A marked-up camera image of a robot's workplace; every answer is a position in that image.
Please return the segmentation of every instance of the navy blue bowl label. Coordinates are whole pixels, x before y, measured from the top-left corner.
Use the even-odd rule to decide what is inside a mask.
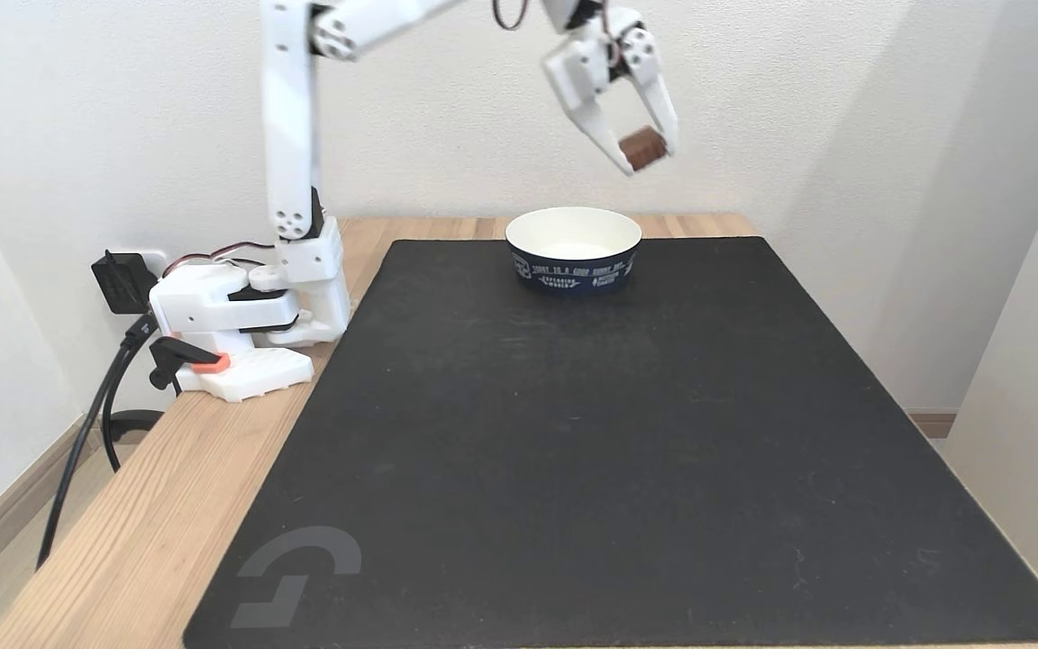
[[[512,248],[516,274],[526,283],[561,292],[593,292],[621,283],[631,272],[635,249],[603,259],[548,260]]]

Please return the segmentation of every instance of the floor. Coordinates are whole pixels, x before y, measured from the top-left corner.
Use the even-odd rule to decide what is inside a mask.
[[[119,459],[126,459],[134,449],[128,444],[119,444]],[[86,506],[94,501],[94,496],[107,481],[111,480],[111,465],[107,463],[102,449],[79,464],[79,469],[71,483],[71,490],[66,492],[62,517],[58,521],[58,535],[55,536],[55,546],[58,546],[58,539],[62,534],[70,530],[86,510]],[[37,513],[21,533],[18,533],[16,539],[0,555],[0,616],[10,606],[18,592],[26,585],[26,580],[34,574],[34,559],[37,557],[37,546],[43,539],[47,512],[50,512],[50,503],[47,503],[42,512]]]

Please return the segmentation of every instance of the wooden table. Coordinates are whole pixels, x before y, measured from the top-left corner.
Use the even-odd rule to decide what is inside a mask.
[[[648,238],[755,234],[736,215],[637,221]],[[397,239],[502,239],[506,225],[483,218],[343,221],[352,301]],[[310,351],[318,373],[331,349]],[[293,386],[242,404],[182,395],[5,613],[0,646],[181,646],[310,389]]]

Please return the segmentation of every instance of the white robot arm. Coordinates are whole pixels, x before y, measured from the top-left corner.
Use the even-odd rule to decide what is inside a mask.
[[[261,0],[268,217],[276,264],[181,266],[152,292],[162,331],[229,357],[229,369],[179,373],[184,389],[228,401],[309,379],[310,362],[279,348],[338,340],[351,316],[338,225],[320,201],[315,58],[355,61],[462,0]],[[606,0],[543,0],[564,44],[543,69],[559,104],[627,175],[675,153],[679,120],[659,75],[655,37],[637,11]],[[631,81],[654,127],[618,140],[598,98]]]

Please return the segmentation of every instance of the black mouse pad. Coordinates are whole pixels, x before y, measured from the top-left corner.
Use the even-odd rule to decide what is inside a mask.
[[[759,238],[626,288],[395,243],[190,649],[1038,641],[1038,580]]]

